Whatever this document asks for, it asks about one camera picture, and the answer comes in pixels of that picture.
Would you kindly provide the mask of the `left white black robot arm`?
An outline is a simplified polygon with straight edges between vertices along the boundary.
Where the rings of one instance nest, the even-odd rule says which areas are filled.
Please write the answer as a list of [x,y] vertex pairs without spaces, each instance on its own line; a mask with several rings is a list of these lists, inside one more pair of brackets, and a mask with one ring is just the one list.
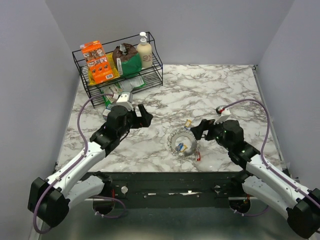
[[121,142],[130,129],[148,128],[153,115],[143,104],[138,105],[140,116],[135,110],[122,105],[114,106],[106,122],[92,134],[89,141],[68,164],[46,179],[36,178],[30,188],[27,208],[33,213],[33,224],[43,220],[50,228],[59,225],[69,210],[89,197],[107,197],[111,185],[92,175],[81,178],[98,162],[108,156]]

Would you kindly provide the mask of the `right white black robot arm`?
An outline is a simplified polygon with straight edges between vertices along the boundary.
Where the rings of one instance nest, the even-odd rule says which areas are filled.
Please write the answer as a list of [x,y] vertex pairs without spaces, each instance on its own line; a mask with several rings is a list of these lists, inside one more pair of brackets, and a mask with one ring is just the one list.
[[230,191],[254,196],[281,214],[300,237],[309,239],[320,229],[320,190],[313,190],[277,169],[263,154],[244,140],[244,130],[237,120],[215,124],[202,120],[192,127],[196,140],[215,140],[228,151],[233,163],[243,169],[243,179],[230,183]]

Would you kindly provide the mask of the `blue key tag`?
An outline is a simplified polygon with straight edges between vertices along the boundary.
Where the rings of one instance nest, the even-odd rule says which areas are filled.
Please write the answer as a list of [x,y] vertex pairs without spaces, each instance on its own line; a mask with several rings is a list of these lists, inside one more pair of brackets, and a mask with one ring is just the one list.
[[176,150],[177,152],[181,152],[183,148],[184,148],[184,144],[183,144],[183,143],[179,143],[179,144],[175,147],[175,150]]

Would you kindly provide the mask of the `red key tag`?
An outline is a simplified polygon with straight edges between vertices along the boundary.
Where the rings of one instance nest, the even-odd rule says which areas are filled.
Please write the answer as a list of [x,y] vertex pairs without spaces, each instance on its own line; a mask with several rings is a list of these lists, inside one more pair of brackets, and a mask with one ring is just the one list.
[[195,152],[195,159],[196,159],[197,162],[199,162],[201,160],[201,154],[200,154],[199,151]]

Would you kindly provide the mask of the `yellow key tag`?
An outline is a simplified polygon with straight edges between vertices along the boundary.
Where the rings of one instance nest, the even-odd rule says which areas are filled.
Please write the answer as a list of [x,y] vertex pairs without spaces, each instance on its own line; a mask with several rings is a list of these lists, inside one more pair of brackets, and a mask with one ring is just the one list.
[[184,125],[184,128],[189,130],[191,128],[191,125],[192,125],[192,121],[188,119]]

